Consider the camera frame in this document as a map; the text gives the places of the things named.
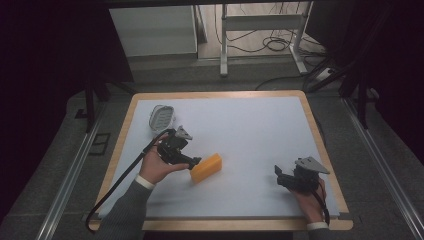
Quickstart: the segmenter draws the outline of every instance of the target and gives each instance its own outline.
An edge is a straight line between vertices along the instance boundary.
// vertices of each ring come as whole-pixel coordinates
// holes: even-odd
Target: gray sleeve
[[[152,190],[133,181],[102,219],[95,239],[139,239],[146,218],[146,203]]]
[[[309,240],[328,240],[332,239],[331,231],[328,228],[319,228],[308,231]]]

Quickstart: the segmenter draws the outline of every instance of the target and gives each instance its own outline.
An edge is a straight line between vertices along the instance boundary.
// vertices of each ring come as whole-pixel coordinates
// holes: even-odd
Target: human hand
[[[167,136],[162,136],[143,158],[139,175],[152,184],[162,181],[169,173],[187,169],[187,163],[170,165],[165,163],[157,151],[157,145]]]
[[[316,193],[324,201],[327,197],[324,180],[320,178],[319,183]],[[312,193],[301,193],[290,189],[289,191],[295,196],[308,223],[323,222],[321,205]]]

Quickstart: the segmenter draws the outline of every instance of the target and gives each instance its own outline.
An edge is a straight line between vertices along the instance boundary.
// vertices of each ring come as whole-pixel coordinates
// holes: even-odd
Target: white wall
[[[127,57],[197,52],[192,6],[109,11]]]

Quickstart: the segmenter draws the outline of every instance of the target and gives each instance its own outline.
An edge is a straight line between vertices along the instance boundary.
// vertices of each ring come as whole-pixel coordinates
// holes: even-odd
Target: yellow sponge
[[[201,161],[194,166],[190,171],[191,180],[199,183],[209,177],[210,175],[218,172],[222,168],[222,158],[218,153],[210,156],[208,159]]]

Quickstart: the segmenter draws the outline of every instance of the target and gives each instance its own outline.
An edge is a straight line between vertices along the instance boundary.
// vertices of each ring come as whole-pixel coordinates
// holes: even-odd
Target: white cuff
[[[137,177],[135,178],[135,181],[138,182],[139,184],[141,184],[143,187],[152,190],[153,188],[155,188],[155,184],[150,183],[149,181],[147,181],[146,179],[142,178],[140,175],[137,174]]]
[[[308,225],[306,225],[306,228],[308,229],[308,231],[311,231],[311,230],[320,229],[320,228],[328,228],[328,225],[325,222],[316,222],[316,223],[309,223]]]

